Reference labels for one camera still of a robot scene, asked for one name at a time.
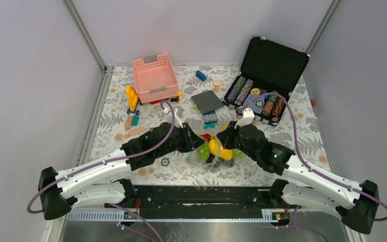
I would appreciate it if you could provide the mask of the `green fake grapes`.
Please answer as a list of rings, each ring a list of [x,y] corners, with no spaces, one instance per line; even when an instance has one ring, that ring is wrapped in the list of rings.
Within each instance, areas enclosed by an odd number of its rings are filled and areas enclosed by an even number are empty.
[[[210,149],[208,144],[203,144],[199,146],[197,149],[197,156],[200,158],[201,161],[207,161],[207,159],[210,156]]]

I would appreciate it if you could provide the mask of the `red fake apple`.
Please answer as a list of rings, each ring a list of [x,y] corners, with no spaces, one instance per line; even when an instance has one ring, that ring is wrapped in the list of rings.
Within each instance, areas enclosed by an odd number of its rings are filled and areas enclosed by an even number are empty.
[[[211,139],[211,135],[210,135],[210,134],[203,134],[203,135],[201,135],[201,137],[202,137],[204,140],[206,140],[207,142],[209,142],[210,139]]]

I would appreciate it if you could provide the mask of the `clear zip top bag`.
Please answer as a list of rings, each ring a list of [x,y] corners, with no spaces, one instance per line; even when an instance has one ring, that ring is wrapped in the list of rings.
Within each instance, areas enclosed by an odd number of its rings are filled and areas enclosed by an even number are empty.
[[[224,131],[228,127],[224,123],[218,127],[202,129],[194,133],[203,139],[204,143],[190,151],[185,158],[185,163],[196,167],[207,169],[230,168],[246,157],[238,149],[224,149],[217,133]]]

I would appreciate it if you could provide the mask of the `yellow fake mango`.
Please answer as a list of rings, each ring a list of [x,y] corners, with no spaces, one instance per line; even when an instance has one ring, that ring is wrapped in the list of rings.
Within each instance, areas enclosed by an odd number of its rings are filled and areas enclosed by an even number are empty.
[[[229,161],[233,158],[233,151],[230,149],[223,148],[223,145],[219,141],[219,139],[211,139],[208,142],[208,146],[210,149],[210,152],[223,160]]]

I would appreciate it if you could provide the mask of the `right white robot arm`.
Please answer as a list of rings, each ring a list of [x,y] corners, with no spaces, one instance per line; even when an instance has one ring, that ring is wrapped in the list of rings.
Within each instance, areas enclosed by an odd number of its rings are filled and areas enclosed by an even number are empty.
[[[225,149],[238,149],[260,168],[280,176],[269,193],[271,205],[312,207],[340,219],[352,230],[370,234],[378,209],[378,186],[353,181],[310,163],[283,145],[270,142],[253,124],[235,121],[216,135]]]

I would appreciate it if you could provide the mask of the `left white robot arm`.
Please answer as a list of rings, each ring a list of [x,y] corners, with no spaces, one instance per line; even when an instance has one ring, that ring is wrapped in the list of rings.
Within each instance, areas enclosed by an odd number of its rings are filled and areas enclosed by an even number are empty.
[[[175,151],[189,153],[204,143],[188,123],[178,128],[165,122],[92,164],[60,171],[47,167],[41,171],[38,183],[41,213],[45,220],[54,220],[81,206],[120,203],[130,207],[136,202],[136,194],[129,180],[115,185],[99,185],[98,181],[152,165]]]

